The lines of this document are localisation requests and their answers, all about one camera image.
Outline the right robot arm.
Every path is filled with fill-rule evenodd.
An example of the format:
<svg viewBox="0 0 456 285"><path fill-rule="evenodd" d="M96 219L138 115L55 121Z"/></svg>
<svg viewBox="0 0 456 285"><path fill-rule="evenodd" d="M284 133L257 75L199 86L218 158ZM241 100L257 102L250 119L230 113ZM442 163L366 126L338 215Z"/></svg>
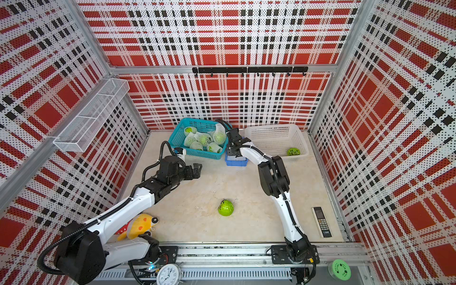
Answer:
<svg viewBox="0 0 456 285"><path fill-rule="evenodd" d="M277 209L283 227L286 252L295 263L316 263L316 251L301 228L290 198L290 178L283 160L269 156L258 149L248 138L243 138L237 128L227 128L229 151L247 158L257 165L260 185Z"/></svg>

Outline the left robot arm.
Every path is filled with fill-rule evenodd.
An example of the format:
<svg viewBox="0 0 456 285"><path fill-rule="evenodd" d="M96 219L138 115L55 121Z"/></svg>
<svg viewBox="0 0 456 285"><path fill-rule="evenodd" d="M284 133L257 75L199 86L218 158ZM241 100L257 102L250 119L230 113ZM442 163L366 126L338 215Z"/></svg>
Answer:
<svg viewBox="0 0 456 285"><path fill-rule="evenodd" d="M37 265L44 273L68 276L79 285L93 281L102 271L135 261L159 261L159 241L148 230L138 237L111 243L121 226L171 193L182 181L198 179L203 166L188 166L178 156L166 156L159 162L156 175L136 185L127 198L85 223L72 222L62 237L45 248Z"/></svg>

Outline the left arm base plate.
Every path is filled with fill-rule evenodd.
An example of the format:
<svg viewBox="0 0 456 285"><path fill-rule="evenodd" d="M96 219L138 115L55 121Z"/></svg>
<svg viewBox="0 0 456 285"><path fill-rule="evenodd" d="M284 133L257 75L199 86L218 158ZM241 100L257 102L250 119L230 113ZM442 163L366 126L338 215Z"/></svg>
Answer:
<svg viewBox="0 0 456 285"><path fill-rule="evenodd" d="M139 260L131 261L133 266L155 266L161 267L166 264L173 264L178 257L178 247L176 246L159 246L153 248L146 256Z"/></svg>

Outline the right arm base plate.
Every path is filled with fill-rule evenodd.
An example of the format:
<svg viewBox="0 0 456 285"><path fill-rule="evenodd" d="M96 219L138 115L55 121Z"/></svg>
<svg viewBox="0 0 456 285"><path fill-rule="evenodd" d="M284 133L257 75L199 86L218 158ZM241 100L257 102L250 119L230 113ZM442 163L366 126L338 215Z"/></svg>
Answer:
<svg viewBox="0 0 456 285"><path fill-rule="evenodd" d="M270 248L273 264L319 264L320 258L315 245L304 250L294 250L290 245L273 245Z"/></svg>

